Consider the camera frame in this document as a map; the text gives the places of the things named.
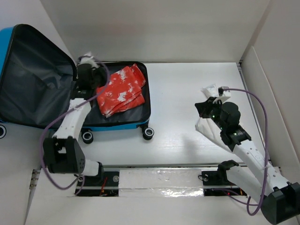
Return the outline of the white tissue pack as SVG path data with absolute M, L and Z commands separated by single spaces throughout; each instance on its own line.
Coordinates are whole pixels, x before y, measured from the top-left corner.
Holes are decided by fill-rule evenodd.
M 219 97 L 218 87 L 216 86 L 216 84 L 211 84 L 207 87 L 203 87 L 202 92 L 204 93 L 206 98 L 210 98 L 210 97 L 217 98 L 217 97 Z

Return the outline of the red white patterned cloth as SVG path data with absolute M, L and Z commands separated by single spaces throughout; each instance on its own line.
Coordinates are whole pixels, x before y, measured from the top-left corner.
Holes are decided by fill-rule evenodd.
M 105 117 L 133 109 L 145 103 L 142 87 L 146 78 L 135 63 L 113 73 L 108 87 L 98 87 L 97 103 Z

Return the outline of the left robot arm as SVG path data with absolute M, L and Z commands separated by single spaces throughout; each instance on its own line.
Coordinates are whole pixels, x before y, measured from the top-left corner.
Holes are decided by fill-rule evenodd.
M 105 64 L 79 64 L 77 80 L 71 91 L 67 115 L 59 128 L 43 141 L 43 162 L 50 173 L 77 174 L 88 176 L 89 182 L 99 186 L 104 182 L 103 166 L 100 162 L 87 160 L 79 143 L 93 141 L 92 134 L 83 128 L 87 115 L 92 110 L 96 89 L 109 83 L 110 72 Z

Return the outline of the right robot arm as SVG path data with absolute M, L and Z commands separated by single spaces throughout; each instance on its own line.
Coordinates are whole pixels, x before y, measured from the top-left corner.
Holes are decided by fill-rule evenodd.
M 215 97 L 196 103 L 199 117 L 212 121 L 220 129 L 227 151 L 238 156 L 251 173 L 233 160 L 218 165 L 217 180 L 240 187 L 257 202 L 264 217 L 277 225 L 300 214 L 300 185 L 291 183 L 268 162 L 256 148 L 251 136 L 240 125 L 240 111 L 232 102 L 222 103 Z

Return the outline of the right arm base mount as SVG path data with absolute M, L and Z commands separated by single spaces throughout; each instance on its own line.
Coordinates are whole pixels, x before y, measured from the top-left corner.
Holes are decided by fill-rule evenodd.
M 198 179 L 203 184 L 204 196 L 246 196 L 236 185 L 226 181 L 218 171 L 201 171 Z

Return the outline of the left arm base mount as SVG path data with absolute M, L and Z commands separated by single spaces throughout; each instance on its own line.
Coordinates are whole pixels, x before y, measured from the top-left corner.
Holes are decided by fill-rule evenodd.
M 80 197 L 117 197 L 119 196 L 119 171 L 105 171 L 103 178 L 88 177 L 80 180 L 75 188 L 75 195 Z

